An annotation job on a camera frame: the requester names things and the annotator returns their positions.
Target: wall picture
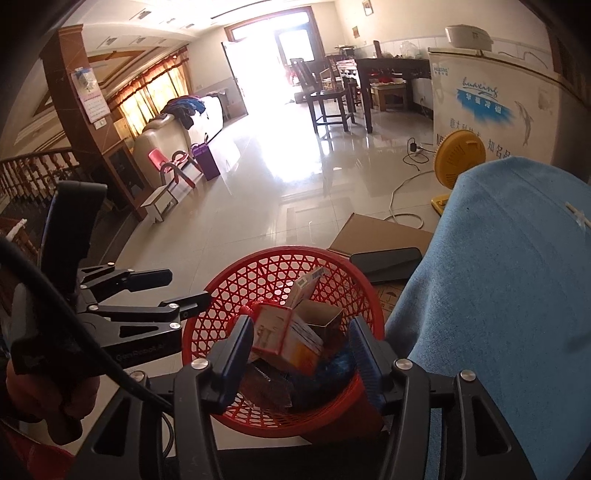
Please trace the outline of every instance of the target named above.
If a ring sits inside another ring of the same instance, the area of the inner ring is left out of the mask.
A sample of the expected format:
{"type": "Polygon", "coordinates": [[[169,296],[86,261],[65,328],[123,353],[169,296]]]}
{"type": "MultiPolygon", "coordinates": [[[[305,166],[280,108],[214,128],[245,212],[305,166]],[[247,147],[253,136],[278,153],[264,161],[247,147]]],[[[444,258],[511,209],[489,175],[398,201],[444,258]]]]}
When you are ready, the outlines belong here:
{"type": "Polygon", "coordinates": [[[363,0],[361,4],[363,5],[363,10],[365,11],[366,17],[374,13],[374,8],[371,6],[371,0],[363,0]]]}

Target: red plastic basket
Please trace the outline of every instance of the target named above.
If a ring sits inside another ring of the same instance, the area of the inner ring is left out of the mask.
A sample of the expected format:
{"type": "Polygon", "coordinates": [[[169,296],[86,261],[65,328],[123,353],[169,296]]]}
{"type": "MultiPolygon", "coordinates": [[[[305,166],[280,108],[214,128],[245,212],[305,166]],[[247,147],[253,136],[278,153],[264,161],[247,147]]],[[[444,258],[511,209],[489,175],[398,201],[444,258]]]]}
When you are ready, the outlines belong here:
{"type": "MultiPolygon", "coordinates": [[[[254,300],[284,301],[293,281],[320,265],[329,273],[320,278],[312,300],[342,307],[343,329],[347,328],[351,318],[363,316],[374,336],[383,339],[384,314],[374,288],[347,259],[320,248],[275,247],[235,262],[205,287],[212,295],[212,305],[185,325],[183,364],[206,356],[217,340],[225,338],[228,322],[241,306],[254,300]]],[[[297,414],[266,411],[238,394],[226,413],[216,418],[231,429],[248,435],[291,437],[332,423],[363,394],[361,379],[355,375],[332,402],[297,414]]]]}

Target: human hand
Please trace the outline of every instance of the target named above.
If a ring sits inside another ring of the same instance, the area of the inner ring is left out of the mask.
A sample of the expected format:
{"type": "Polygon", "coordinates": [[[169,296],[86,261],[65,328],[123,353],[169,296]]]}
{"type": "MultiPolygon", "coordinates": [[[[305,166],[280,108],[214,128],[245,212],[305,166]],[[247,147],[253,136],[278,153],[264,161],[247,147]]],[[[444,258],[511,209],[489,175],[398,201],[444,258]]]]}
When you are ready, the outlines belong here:
{"type": "MultiPolygon", "coordinates": [[[[83,419],[95,407],[100,378],[82,381],[72,391],[72,399],[64,405],[64,412],[74,419],[83,419]]],[[[6,387],[12,404],[19,411],[46,419],[60,411],[62,396],[52,380],[42,375],[17,375],[12,361],[6,370],[6,387]]]]}

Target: orange curtain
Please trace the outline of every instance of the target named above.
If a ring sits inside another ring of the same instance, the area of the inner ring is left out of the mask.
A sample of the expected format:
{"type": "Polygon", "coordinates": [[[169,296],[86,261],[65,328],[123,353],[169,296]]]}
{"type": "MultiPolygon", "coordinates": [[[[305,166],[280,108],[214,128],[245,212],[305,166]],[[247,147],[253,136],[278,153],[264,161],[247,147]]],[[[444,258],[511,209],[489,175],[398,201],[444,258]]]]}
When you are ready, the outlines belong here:
{"type": "Polygon", "coordinates": [[[121,110],[135,137],[169,100],[189,94],[190,82],[184,68],[188,59],[187,49],[182,48],[141,73],[110,98],[109,107],[121,110]]]}

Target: sofa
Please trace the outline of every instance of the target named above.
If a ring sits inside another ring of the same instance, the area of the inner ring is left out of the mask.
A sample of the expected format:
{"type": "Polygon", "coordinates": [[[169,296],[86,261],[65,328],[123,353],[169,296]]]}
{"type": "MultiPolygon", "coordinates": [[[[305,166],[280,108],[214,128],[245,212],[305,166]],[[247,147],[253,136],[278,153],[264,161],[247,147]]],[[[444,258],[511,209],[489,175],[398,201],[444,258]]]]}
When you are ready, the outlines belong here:
{"type": "Polygon", "coordinates": [[[190,152],[191,145],[209,142],[223,127],[222,104],[216,97],[205,96],[201,100],[205,104],[203,114],[196,113],[193,126],[186,130],[174,115],[166,115],[163,119],[150,121],[135,139],[134,159],[150,186],[154,189],[161,186],[160,173],[154,167],[148,154],[158,148],[167,158],[172,158],[178,150],[190,152]]]}

